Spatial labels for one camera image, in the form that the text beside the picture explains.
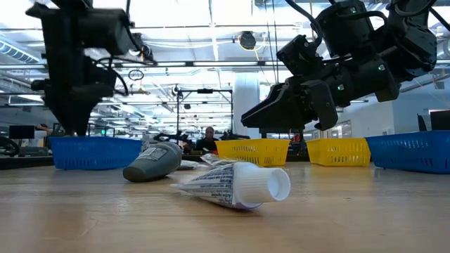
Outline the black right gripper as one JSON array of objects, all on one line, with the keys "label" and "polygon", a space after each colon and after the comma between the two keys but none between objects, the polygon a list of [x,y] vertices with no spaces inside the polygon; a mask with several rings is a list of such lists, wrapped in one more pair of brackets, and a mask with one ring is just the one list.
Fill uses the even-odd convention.
[{"label": "black right gripper", "polygon": [[293,79],[271,88],[268,97],[241,116],[249,128],[303,129],[315,121],[321,131],[337,123],[336,107],[358,99],[351,68],[345,63],[303,61]]}]

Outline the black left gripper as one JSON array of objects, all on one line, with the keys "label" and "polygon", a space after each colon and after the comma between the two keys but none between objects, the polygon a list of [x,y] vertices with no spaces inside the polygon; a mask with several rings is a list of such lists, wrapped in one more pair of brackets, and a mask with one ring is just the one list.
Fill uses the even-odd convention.
[{"label": "black left gripper", "polygon": [[31,89],[45,93],[45,105],[67,135],[85,136],[93,108],[102,98],[114,95],[117,75],[82,52],[48,53],[46,69],[49,76],[34,80]]}]

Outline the person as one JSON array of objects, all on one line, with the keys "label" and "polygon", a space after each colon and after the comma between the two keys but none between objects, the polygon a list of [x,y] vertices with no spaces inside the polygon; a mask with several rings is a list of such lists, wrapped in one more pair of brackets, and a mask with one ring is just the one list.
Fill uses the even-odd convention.
[{"label": "person", "polygon": [[216,141],[217,139],[214,137],[214,129],[209,126],[205,130],[205,137],[196,141],[195,150],[217,151]]},{"label": "person", "polygon": [[35,138],[44,138],[50,136],[53,130],[50,129],[46,124],[38,124],[35,126]]}]

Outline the blue plastic basket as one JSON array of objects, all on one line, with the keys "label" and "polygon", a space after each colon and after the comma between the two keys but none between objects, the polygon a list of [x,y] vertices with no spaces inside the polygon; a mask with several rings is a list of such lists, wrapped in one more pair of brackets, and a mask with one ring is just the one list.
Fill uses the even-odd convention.
[{"label": "blue plastic basket", "polygon": [[377,167],[450,174],[450,131],[419,131],[367,137]]},{"label": "blue plastic basket", "polygon": [[100,136],[50,137],[53,163],[63,170],[106,170],[130,165],[141,152],[139,140]]}]

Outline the yellow plastic basket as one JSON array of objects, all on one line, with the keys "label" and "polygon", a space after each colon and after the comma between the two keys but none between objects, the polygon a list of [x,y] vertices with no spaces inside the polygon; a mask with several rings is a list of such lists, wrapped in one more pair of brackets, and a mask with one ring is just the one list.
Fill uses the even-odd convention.
[{"label": "yellow plastic basket", "polygon": [[290,141],[261,138],[215,143],[220,158],[251,162],[261,167],[275,167],[285,164]]},{"label": "yellow plastic basket", "polygon": [[321,138],[307,141],[309,161],[327,167],[366,167],[371,152],[365,138]]}]

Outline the black monitor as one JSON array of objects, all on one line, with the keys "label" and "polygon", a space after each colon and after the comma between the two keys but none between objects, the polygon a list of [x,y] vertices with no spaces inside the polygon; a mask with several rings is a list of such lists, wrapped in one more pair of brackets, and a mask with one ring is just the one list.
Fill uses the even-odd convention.
[{"label": "black monitor", "polygon": [[35,126],[33,125],[10,125],[8,137],[10,139],[33,139]]},{"label": "black monitor", "polygon": [[450,110],[430,112],[431,128],[433,131],[450,131]]}]

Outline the white toothpaste tube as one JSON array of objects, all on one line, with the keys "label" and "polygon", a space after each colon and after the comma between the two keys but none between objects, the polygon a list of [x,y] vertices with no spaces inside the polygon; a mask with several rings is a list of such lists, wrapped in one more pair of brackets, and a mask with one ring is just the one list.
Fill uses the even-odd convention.
[{"label": "white toothpaste tube", "polygon": [[254,209],[284,201],[290,194],[290,177],[281,168],[234,162],[212,169],[175,188],[202,200],[232,209]]}]

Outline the black background robot frame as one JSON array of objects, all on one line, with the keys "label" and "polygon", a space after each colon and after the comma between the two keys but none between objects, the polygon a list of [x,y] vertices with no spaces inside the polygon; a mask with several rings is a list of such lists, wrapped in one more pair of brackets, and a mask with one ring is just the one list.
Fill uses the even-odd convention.
[{"label": "black background robot frame", "polygon": [[192,93],[198,94],[211,94],[218,93],[220,94],[230,105],[231,105],[231,128],[230,130],[234,130],[234,104],[233,104],[233,91],[225,90],[225,89],[178,89],[176,91],[176,132],[178,133],[180,130],[179,122],[180,122],[180,105],[184,101],[185,98],[188,98]]}]

